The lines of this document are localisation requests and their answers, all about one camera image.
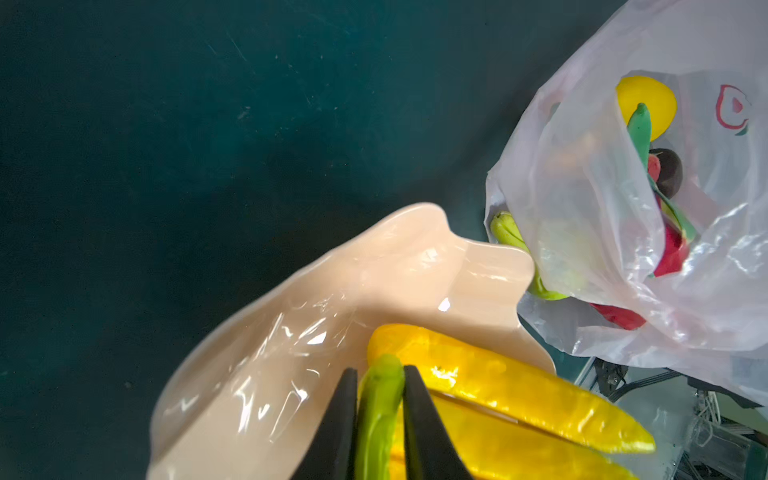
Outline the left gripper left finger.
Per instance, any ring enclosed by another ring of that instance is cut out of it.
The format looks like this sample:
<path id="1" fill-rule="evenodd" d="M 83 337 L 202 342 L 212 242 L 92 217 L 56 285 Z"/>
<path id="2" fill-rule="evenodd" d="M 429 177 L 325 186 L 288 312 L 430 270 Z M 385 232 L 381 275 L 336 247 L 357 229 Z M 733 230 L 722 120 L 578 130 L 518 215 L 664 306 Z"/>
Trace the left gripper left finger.
<path id="1" fill-rule="evenodd" d="M 292 480 L 354 478 L 358 373 L 342 373 L 321 422 Z"/>

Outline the yellow banana bunch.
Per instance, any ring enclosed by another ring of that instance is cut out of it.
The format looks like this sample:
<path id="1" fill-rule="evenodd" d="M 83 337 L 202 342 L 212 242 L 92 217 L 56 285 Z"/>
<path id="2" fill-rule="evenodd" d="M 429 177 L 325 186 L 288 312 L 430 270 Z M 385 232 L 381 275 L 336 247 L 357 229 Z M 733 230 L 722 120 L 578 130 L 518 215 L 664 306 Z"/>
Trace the yellow banana bunch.
<path id="1" fill-rule="evenodd" d="M 415 366 L 476 479 L 631 479 L 611 454 L 652 454 L 653 436 L 614 404 L 522 361 L 442 333 L 387 324 L 367 357 Z"/>

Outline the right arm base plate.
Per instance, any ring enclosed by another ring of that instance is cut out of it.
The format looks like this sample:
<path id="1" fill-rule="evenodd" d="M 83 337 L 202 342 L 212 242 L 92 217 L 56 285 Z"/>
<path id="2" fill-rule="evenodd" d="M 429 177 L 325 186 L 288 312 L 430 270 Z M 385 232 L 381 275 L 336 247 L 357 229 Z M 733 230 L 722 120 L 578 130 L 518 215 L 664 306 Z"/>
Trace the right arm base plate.
<path id="1" fill-rule="evenodd" d="M 666 382 L 681 376 L 681 373 L 663 369 L 661 373 L 644 379 L 627 381 L 629 368 L 627 366 L 606 362 L 601 359 L 594 361 L 596 384 L 599 393 L 609 402 L 616 403 L 625 395 L 645 387 Z"/>

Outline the yellow lemon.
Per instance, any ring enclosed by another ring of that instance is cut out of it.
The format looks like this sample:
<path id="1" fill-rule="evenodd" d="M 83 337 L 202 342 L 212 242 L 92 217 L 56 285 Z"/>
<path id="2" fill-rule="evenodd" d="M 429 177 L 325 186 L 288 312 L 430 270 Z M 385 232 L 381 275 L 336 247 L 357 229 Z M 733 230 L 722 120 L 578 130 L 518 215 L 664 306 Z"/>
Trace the yellow lemon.
<path id="1" fill-rule="evenodd" d="M 673 123 L 677 100 L 665 84 L 647 76 L 623 78 L 616 87 L 618 105 L 626 124 L 639 104 L 644 104 L 651 118 L 651 140 L 661 137 Z"/>

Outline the pink plastic bag peach print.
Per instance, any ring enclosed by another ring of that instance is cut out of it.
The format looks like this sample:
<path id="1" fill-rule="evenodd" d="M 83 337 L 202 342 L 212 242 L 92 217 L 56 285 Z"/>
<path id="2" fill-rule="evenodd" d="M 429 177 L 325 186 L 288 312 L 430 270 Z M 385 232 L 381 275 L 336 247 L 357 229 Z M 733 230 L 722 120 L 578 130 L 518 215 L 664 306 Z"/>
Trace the pink plastic bag peach print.
<path id="1" fill-rule="evenodd" d="M 689 247 L 660 276 L 662 213 L 620 113 L 646 75 L 677 112 L 672 199 Z M 524 318 L 574 356 L 667 367 L 767 402 L 767 5 L 630 1 L 539 88 L 486 181 L 544 285 Z"/>

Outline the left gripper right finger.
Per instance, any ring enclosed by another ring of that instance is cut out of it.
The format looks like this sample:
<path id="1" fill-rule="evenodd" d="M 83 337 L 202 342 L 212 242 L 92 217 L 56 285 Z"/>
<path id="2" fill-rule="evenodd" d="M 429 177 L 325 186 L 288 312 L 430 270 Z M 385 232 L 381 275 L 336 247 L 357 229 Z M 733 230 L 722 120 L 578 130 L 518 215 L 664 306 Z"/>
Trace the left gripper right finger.
<path id="1" fill-rule="evenodd" d="M 471 480 L 415 366 L 404 367 L 403 394 L 408 480 Z"/>

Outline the pink dragon fruit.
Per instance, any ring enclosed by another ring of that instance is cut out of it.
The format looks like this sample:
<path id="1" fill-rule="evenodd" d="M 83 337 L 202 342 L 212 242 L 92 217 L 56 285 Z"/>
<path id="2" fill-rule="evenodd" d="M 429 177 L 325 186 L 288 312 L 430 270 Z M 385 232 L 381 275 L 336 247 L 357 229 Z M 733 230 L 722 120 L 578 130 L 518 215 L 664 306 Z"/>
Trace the pink dragon fruit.
<path id="1" fill-rule="evenodd" d="M 648 173 L 648 157 L 651 149 L 651 118 L 647 107 L 639 104 L 627 124 L 630 139 L 639 154 L 645 154 L 645 165 Z M 650 186 L 659 208 L 664 226 L 664 251 L 652 276 L 661 277 L 682 270 L 687 259 L 689 243 L 697 232 L 683 212 L 673 202 L 663 195 L 648 173 Z"/>

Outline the dark purple plum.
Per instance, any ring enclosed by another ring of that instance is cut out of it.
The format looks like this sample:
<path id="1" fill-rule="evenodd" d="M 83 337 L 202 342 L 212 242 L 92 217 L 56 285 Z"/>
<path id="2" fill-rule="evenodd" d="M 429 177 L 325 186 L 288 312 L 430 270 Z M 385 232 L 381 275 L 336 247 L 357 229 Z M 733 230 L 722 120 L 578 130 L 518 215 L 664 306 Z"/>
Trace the dark purple plum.
<path id="1" fill-rule="evenodd" d="M 669 199 L 673 198 L 682 186 L 682 162 L 680 157 L 671 149 L 650 150 L 648 173 L 659 191 Z"/>

